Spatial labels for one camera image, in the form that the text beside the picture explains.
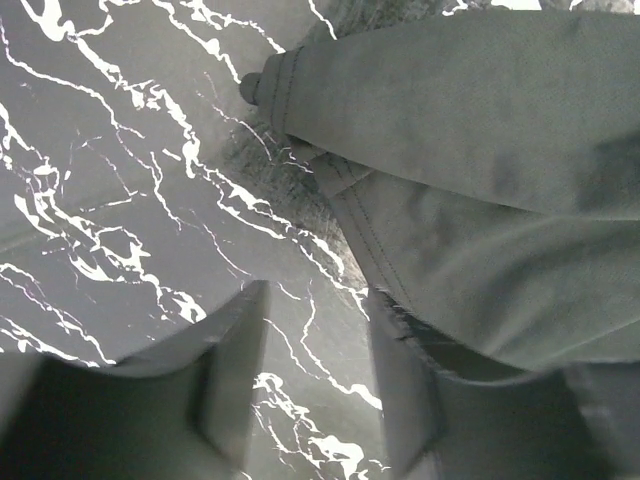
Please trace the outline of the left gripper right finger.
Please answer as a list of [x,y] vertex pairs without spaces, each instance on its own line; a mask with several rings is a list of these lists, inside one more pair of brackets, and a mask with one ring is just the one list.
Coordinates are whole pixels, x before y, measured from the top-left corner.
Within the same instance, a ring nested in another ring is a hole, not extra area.
[[367,297],[386,450],[395,479],[635,479],[639,365],[526,371]]

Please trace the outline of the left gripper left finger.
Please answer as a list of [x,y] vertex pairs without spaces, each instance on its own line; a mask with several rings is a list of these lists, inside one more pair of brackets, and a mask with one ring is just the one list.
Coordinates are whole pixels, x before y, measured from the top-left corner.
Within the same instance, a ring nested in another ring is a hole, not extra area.
[[5,479],[232,479],[245,466],[269,287],[110,366],[1,357]]

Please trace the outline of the black t-shirt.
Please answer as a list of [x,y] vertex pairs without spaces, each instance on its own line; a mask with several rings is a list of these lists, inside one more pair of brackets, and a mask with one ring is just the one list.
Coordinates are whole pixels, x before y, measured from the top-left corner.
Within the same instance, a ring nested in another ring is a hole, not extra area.
[[466,11],[271,56],[243,99],[367,281],[527,369],[639,356],[639,19]]

